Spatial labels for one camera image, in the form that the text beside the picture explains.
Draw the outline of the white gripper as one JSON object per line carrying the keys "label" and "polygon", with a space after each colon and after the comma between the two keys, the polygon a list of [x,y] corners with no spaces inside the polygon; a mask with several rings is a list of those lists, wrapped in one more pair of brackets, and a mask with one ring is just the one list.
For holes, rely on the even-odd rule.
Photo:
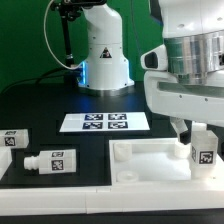
{"label": "white gripper", "polygon": [[182,86],[168,72],[147,71],[144,90],[149,109],[171,117],[182,144],[189,142],[183,119],[224,127],[224,70],[210,73],[204,86]]}

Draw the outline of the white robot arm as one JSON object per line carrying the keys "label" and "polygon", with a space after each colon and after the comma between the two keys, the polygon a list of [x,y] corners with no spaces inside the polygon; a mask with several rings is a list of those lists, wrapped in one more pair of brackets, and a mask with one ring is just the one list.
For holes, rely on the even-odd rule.
{"label": "white robot arm", "polygon": [[[224,0],[148,0],[163,43],[141,56],[149,109],[171,121],[224,127]],[[84,86],[120,91],[133,84],[123,55],[122,20],[103,3],[84,9],[89,53]]]}

